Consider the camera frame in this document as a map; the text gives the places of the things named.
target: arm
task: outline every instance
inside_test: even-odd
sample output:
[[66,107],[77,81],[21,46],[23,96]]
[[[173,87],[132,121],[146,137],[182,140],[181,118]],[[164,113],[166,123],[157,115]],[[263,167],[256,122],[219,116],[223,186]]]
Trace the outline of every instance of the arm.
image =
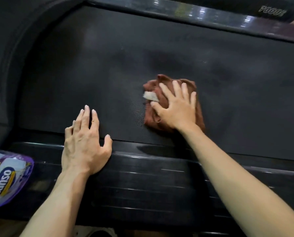
[[175,96],[163,84],[169,108],[152,102],[158,115],[176,128],[199,159],[221,200],[247,236],[294,236],[294,211],[213,143],[195,124],[196,94],[173,82]]
[[98,116],[86,105],[73,126],[65,130],[62,152],[62,172],[53,191],[30,219],[20,237],[72,236],[75,219],[88,177],[100,171],[112,152],[112,140],[105,137],[103,147],[98,142]]

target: treadmill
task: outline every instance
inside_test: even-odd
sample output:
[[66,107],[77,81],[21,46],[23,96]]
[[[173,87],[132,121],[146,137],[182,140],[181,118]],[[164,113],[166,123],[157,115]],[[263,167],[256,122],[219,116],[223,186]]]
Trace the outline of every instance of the treadmill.
[[0,218],[47,198],[87,104],[113,153],[76,224],[244,236],[182,136],[144,126],[157,74],[195,81],[207,135],[294,209],[294,25],[172,0],[18,2],[0,0],[0,149],[36,164]]

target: plastic package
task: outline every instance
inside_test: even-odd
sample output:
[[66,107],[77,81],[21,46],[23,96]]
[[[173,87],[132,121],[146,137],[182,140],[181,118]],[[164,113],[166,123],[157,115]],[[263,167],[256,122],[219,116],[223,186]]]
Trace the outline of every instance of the plastic package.
[[0,206],[22,189],[34,166],[32,158],[0,150]]

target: left hand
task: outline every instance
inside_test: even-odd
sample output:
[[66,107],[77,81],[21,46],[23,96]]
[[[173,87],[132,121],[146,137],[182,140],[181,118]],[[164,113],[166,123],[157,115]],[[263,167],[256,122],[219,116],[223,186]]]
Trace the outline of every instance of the left hand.
[[112,153],[112,139],[105,136],[104,146],[98,140],[98,116],[92,110],[92,124],[89,128],[90,108],[82,109],[71,127],[65,130],[65,144],[61,157],[62,171],[76,168],[88,175],[99,172]]

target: textured rubber surface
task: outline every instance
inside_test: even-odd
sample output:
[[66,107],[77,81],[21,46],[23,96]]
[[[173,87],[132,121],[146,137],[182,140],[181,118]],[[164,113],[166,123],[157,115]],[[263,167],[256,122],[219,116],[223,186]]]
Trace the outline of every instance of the textured rubber surface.
[[36,45],[18,125],[63,133],[88,104],[101,137],[174,145],[143,125],[142,85],[160,73],[196,82],[208,135],[225,151],[294,159],[293,43],[94,7]]

